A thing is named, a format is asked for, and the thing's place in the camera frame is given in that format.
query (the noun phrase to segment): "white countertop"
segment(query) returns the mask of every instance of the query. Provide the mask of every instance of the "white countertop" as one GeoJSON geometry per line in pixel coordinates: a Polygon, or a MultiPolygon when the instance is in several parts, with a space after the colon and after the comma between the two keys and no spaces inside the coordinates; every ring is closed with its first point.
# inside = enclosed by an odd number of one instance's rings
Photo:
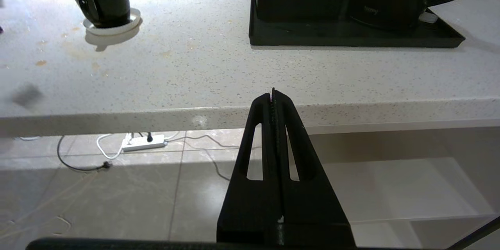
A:
{"type": "Polygon", "coordinates": [[[74,0],[2,2],[5,136],[244,127],[273,87],[306,127],[500,124],[500,0],[433,8],[466,37],[456,49],[252,48],[250,0],[130,0],[139,33],[102,50],[74,0]],[[27,85],[42,98],[12,102],[27,85]]]}

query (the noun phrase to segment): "coaster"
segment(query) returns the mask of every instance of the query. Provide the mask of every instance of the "coaster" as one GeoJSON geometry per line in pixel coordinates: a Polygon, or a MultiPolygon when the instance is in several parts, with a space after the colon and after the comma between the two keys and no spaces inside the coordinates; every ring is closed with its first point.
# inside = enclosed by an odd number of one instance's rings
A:
{"type": "Polygon", "coordinates": [[[98,36],[111,36],[125,33],[132,28],[136,27],[141,20],[141,12],[136,8],[130,8],[130,22],[122,26],[111,27],[111,28],[96,28],[92,22],[84,19],[84,27],[90,33],[98,36]]]}

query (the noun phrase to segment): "tile floor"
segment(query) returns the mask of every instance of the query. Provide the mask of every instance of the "tile floor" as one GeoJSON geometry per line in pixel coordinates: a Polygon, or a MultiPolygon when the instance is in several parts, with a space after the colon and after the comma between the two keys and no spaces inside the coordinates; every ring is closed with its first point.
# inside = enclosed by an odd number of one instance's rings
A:
{"type": "MultiPolygon", "coordinates": [[[[223,146],[205,137],[179,139],[163,148],[122,154],[110,170],[84,174],[59,163],[55,152],[57,136],[33,141],[0,139],[0,250],[21,250],[34,239],[61,236],[215,241],[216,221],[228,181],[216,173],[211,158],[220,174],[230,177],[243,130],[162,134],[172,140],[207,134],[223,146]]],[[[116,134],[102,140],[103,149],[112,154],[123,136],[116,134]]],[[[491,155],[500,149],[499,129],[479,129],[472,136],[489,142],[491,155]]],[[[66,136],[61,155],[78,167],[102,164],[106,159],[95,145],[96,137],[66,136]]],[[[474,149],[468,146],[454,151],[454,147],[447,147],[457,138],[470,139],[471,134],[463,130],[453,134],[439,130],[431,134],[356,133],[311,136],[311,141],[326,167],[330,163],[434,159],[474,149]]],[[[257,129],[249,179],[262,177],[260,139],[257,129]]],[[[494,193],[492,187],[491,195],[485,195],[490,202],[496,198],[494,193]]],[[[384,246],[384,241],[377,244],[372,236],[355,234],[363,246],[384,246]]]]}

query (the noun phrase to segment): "white power strip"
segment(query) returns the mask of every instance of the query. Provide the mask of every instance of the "white power strip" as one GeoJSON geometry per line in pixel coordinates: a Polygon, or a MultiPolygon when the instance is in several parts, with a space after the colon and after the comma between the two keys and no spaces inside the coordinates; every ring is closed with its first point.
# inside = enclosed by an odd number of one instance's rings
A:
{"type": "Polygon", "coordinates": [[[138,137],[127,140],[126,138],[121,141],[121,148],[124,152],[132,152],[134,150],[150,149],[165,146],[164,135],[153,135],[153,140],[148,143],[148,137],[138,137]]]}

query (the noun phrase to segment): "white cable on kettle base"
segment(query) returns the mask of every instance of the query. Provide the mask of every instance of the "white cable on kettle base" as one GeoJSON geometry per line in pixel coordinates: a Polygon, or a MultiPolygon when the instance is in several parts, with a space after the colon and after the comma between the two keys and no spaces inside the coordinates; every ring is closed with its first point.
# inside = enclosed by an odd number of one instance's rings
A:
{"type": "MultiPolygon", "coordinates": [[[[100,150],[100,152],[102,153],[102,155],[104,155],[107,159],[110,159],[110,160],[113,160],[113,159],[116,159],[118,156],[120,156],[121,152],[123,151],[123,143],[120,145],[120,149],[118,149],[118,152],[113,155],[113,156],[108,156],[104,150],[102,149],[102,147],[100,147],[100,140],[104,139],[104,138],[107,138],[109,136],[111,136],[112,134],[105,134],[105,135],[102,135],[102,136],[98,136],[97,140],[95,140],[95,144],[97,145],[98,149],[100,150]]],[[[125,138],[132,138],[132,135],[130,133],[127,133],[125,138]]]]}

